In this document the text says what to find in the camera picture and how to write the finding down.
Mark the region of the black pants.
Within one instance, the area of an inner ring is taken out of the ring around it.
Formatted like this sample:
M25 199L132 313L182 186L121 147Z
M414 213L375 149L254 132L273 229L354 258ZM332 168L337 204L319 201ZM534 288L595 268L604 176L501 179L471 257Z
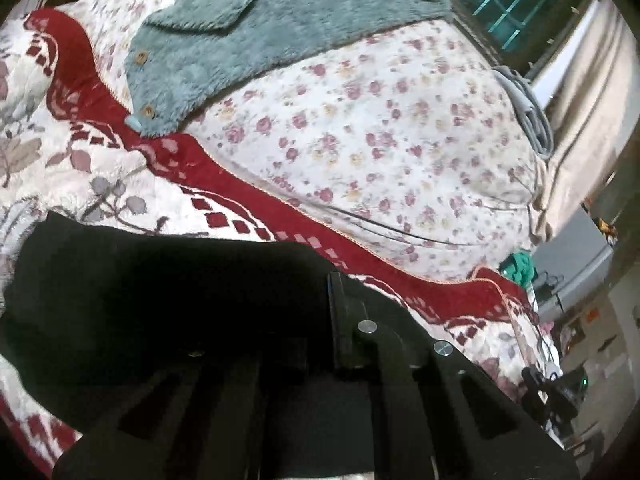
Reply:
M302 245L144 236L50 214L4 291L1 350L81 438L192 354L228 364L266 352L280 367L264 397L261 479L374 472L368 389L335 368L332 272Z

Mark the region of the green cloth item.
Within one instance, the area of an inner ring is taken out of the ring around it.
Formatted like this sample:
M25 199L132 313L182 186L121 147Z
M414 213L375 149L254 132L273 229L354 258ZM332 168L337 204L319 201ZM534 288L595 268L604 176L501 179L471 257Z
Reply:
M521 288L532 284L536 276L535 263L529 252L514 252L500 263L499 272Z

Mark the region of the white floral quilt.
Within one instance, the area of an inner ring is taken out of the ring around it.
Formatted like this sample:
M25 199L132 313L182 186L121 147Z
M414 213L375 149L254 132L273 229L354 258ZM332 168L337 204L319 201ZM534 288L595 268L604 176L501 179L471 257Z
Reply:
M232 174L412 274L463 278L532 247L539 158L449 23L274 70L184 130Z

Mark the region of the grey striped cloth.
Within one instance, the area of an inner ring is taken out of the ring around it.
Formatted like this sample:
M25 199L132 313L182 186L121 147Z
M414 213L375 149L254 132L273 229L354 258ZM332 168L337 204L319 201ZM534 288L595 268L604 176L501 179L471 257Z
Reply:
M554 134L528 80L505 65L493 67L492 72L509 97L529 144L542 160L548 160L554 151Z

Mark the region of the red and white plush blanket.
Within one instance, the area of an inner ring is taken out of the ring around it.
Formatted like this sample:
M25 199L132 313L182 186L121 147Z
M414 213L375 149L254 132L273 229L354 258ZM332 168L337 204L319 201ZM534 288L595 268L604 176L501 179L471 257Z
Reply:
M1 274L50 212L139 234L295 240L416 310L433 335L516 396L526 365L558 362L533 309L498 266L463 278L402 270L356 240L219 165L182 130L142 139L108 90L126 29L114 36L44 9L1 29Z

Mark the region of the beige curtain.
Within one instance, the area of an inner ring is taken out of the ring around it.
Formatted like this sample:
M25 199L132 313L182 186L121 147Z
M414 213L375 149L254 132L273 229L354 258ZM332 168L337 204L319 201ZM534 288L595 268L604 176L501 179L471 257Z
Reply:
M554 151L533 202L548 242L602 183L639 119L639 44L613 0L600 0L552 102Z

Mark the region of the teal fleece jacket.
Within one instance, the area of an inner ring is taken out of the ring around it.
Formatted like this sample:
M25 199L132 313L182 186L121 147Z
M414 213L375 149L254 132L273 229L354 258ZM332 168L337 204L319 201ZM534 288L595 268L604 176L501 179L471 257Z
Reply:
M167 136L218 94L265 72L451 15L449 0L175 0L130 42L125 122L140 136Z

